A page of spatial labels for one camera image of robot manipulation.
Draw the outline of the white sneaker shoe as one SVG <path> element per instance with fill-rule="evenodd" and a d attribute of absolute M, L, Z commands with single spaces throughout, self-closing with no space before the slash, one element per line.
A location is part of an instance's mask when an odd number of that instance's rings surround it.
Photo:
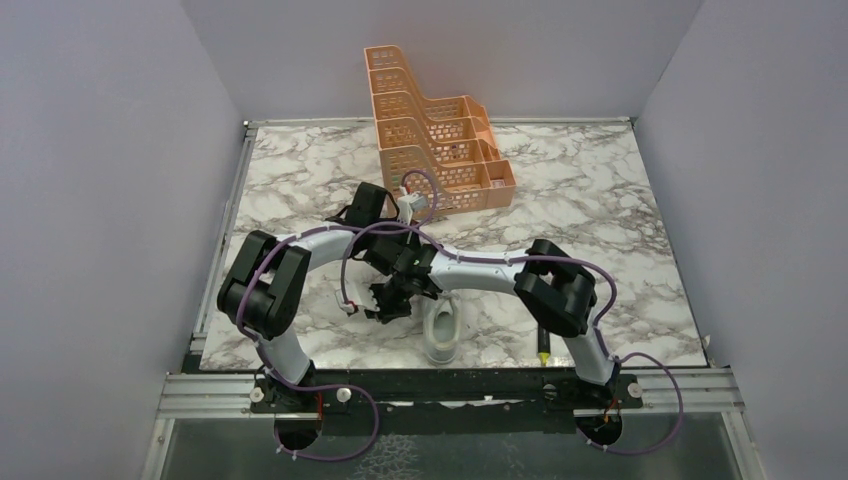
<path fill-rule="evenodd" d="M 423 327 L 423 352 L 437 367 L 451 364 L 458 355 L 464 319 L 457 293 L 447 292 L 437 298 L 420 299 Z"/>

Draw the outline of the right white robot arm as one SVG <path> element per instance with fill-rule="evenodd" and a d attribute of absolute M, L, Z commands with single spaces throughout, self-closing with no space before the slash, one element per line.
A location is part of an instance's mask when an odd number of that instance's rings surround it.
<path fill-rule="evenodd" d="M 616 395 L 619 368 L 591 325 L 598 302 L 596 279 L 586 262 L 552 242 L 537 239 L 525 251 L 498 256 L 379 238 L 365 250 L 363 261 L 388 277 L 369 288 L 380 321 L 401 316 L 416 295 L 435 299 L 456 290 L 514 295 L 540 327 L 564 340 L 585 404 L 600 407 Z"/>

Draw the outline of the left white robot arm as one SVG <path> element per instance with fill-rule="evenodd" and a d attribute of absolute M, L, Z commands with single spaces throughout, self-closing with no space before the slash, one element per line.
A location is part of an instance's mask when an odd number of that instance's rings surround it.
<path fill-rule="evenodd" d="M 383 215 L 387 202 L 395 202 L 388 190 L 362 182 L 350 205 L 303 233 L 275 236 L 254 230 L 224 279 L 217 296 L 218 310 L 256 344 L 262 362 L 279 379 L 277 398 L 290 410 L 306 408 L 314 397 L 315 386 L 306 377 L 312 362 L 292 326 L 307 275 L 328 263 L 356 256 L 389 275 L 390 260 L 371 249 L 398 249 L 403 237 L 390 236 L 390 227 L 384 225 L 353 239 L 361 229 L 390 220 Z"/>

